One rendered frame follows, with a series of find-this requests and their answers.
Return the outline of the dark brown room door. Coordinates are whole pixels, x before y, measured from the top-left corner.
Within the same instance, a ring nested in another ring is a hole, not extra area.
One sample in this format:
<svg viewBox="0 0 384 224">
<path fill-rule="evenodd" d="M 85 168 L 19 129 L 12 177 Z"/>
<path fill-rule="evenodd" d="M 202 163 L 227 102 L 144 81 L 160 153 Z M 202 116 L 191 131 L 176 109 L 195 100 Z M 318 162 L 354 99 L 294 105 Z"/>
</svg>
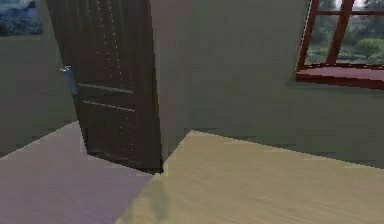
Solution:
<svg viewBox="0 0 384 224">
<path fill-rule="evenodd" d="M 86 153 L 163 171 L 150 0 L 45 0 Z"/>
</svg>

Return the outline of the blue framed wall picture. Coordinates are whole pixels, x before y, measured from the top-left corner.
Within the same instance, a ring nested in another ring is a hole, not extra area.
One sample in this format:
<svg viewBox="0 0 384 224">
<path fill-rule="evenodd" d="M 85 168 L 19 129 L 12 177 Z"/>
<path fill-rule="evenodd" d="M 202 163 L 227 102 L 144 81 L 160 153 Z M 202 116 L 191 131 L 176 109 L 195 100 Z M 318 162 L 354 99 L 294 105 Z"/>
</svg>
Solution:
<svg viewBox="0 0 384 224">
<path fill-rule="evenodd" d="M 42 33 L 36 0 L 0 0 L 0 37 Z"/>
</svg>

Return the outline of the red framed window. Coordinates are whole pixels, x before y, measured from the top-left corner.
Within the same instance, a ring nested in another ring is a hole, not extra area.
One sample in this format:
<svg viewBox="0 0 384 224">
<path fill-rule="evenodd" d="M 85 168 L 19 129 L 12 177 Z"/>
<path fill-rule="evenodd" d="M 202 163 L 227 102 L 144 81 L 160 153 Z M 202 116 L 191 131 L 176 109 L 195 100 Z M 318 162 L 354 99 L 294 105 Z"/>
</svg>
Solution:
<svg viewBox="0 0 384 224">
<path fill-rule="evenodd" d="M 309 0 L 295 80 L 384 90 L 384 0 Z"/>
</svg>

